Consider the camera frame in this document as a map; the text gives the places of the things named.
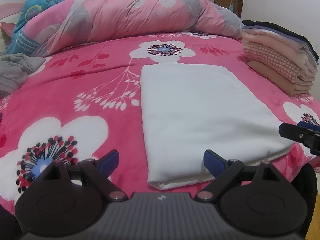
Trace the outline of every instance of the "pink folded cloth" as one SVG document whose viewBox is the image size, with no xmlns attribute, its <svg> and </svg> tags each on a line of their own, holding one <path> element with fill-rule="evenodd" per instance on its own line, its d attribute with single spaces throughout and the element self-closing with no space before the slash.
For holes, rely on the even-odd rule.
<svg viewBox="0 0 320 240">
<path fill-rule="evenodd" d="M 292 83 L 312 85 L 315 77 L 306 76 L 304 71 L 285 56 L 262 44 L 247 42 L 244 44 L 245 56 L 250 60 L 262 62 Z"/>
<path fill-rule="evenodd" d="M 250 34 L 257 34 L 257 35 L 266 34 L 268 36 L 271 36 L 272 38 L 276 39 L 277 41 L 281 41 L 281 42 L 289 45 L 295 51 L 306 54 L 309 61 L 314 66 L 316 66 L 316 67 L 318 66 L 318 63 L 316 62 L 315 57 L 313 56 L 312 52 L 310 51 L 310 49 L 306 43 L 300 43 L 300 42 L 294 41 L 288 37 L 285 37 L 283 35 L 275 33 L 271 30 L 252 28 L 252 29 L 246 29 L 245 32 L 250 33 Z"/>
<path fill-rule="evenodd" d="M 261 76 L 270 80 L 273 84 L 275 84 L 289 96 L 308 93 L 311 88 L 311 85 L 299 85 L 292 83 L 290 80 L 281 76 L 277 71 L 273 70 L 267 65 L 264 65 L 261 62 L 252 60 L 248 63 L 248 66 L 254 69 Z"/>
<path fill-rule="evenodd" d="M 255 42 L 274 49 L 279 52 L 295 65 L 301 68 L 306 76 L 314 77 L 317 73 L 317 65 L 309 61 L 308 56 L 305 53 L 297 52 L 295 49 L 285 44 L 282 41 L 278 41 L 275 38 L 266 34 L 250 34 L 245 30 L 242 32 L 242 38 L 249 42 Z"/>
</svg>

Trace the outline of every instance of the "clothes pile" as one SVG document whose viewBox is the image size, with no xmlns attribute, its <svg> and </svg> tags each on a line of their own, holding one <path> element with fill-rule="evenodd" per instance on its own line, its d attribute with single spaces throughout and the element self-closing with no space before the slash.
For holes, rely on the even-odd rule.
<svg viewBox="0 0 320 240">
<path fill-rule="evenodd" d="M 248 65 L 289 96 L 308 93 L 319 65 L 308 39 L 273 23 L 244 20 L 243 24 Z"/>
<path fill-rule="evenodd" d="M 0 57 L 0 99 L 23 85 L 28 75 L 34 73 L 45 62 L 43 57 L 27 57 L 22 53 Z"/>
</svg>

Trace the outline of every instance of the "blue cloth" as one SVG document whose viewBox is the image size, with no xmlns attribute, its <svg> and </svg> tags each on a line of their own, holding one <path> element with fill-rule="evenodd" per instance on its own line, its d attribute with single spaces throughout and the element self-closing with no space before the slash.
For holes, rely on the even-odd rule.
<svg viewBox="0 0 320 240">
<path fill-rule="evenodd" d="M 305 42 L 305 41 L 302 41 L 302 40 L 300 40 L 300 39 L 298 39 L 298 38 L 296 38 L 296 37 L 292 37 L 292 36 L 290 36 L 290 35 L 288 35 L 288 34 L 286 34 L 286 33 L 282 33 L 282 32 L 277 31 L 277 30 L 275 30 L 275 29 L 268 28 L 268 27 L 264 27 L 264 26 L 260 26 L 260 25 L 253 25 L 253 26 L 245 25 L 245 26 L 243 27 L 243 29 L 244 29 L 244 30 L 248 30 L 248 29 L 263 29 L 263 30 L 268 30 L 268 31 L 272 31 L 272 32 L 274 32 L 274 33 L 278 33 L 278 34 L 280 34 L 280 35 L 282 35 L 282 36 L 284 36 L 284 37 L 287 37 L 287 38 L 289 38 L 289 39 L 291 39 L 291 40 L 293 40 L 293 41 L 297 41 L 297 42 L 299 42 L 299 43 L 301 43 L 301 44 L 305 44 L 305 45 L 308 46 L 308 49 L 310 50 L 311 55 L 314 57 L 316 63 L 319 64 L 319 63 L 318 63 L 318 59 L 315 57 L 315 55 L 314 55 L 313 52 L 312 52 L 313 50 L 310 48 L 309 44 L 308 44 L 307 42 Z"/>
<path fill-rule="evenodd" d="M 6 50 L 6 54 L 16 54 L 16 53 L 23 53 L 26 56 L 30 56 L 31 53 L 40 46 L 40 44 L 30 38 L 28 38 L 22 28 L 18 34 L 16 35 L 15 39 L 12 40 L 12 43 Z"/>
<path fill-rule="evenodd" d="M 26 25 L 28 21 L 30 21 L 33 17 L 37 16 L 39 13 L 47 10 L 51 6 L 60 3 L 64 0 L 28 0 L 25 2 L 24 7 L 22 9 L 22 14 L 18 23 L 16 24 L 13 33 L 12 40 L 14 40 L 17 36 L 19 30 Z"/>
</svg>

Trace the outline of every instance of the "white folded towel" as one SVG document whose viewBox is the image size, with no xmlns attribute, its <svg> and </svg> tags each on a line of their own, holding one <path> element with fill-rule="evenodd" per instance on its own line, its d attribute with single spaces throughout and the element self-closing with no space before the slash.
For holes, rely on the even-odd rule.
<svg viewBox="0 0 320 240">
<path fill-rule="evenodd" d="M 226 160 L 254 163 L 289 152 L 281 122 L 222 66 L 160 63 L 141 72 L 148 183 L 159 189 L 212 179 L 211 149 Z"/>
</svg>

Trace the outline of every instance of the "blue gripper pad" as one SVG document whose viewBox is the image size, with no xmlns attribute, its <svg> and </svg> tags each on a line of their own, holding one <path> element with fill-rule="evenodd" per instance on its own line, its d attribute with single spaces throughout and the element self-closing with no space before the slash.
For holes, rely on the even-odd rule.
<svg viewBox="0 0 320 240">
<path fill-rule="evenodd" d="M 226 170 L 226 165 L 206 150 L 203 156 L 204 166 L 216 178 Z"/>
<path fill-rule="evenodd" d="M 308 122 L 302 122 L 302 121 L 298 122 L 297 125 L 300 126 L 300 127 L 303 127 L 303 128 L 307 128 L 307 129 L 311 129 L 311 130 L 320 132 L 320 126 L 319 125 L 311 124 L 311 123 L 308 123 Z"/>
<path fill-rule="evenodd" d="M 99 171 L 108 178 L 119 165 L 119 153 L 115 151 L 108 158 L 100 163 Z"/>
</svg>

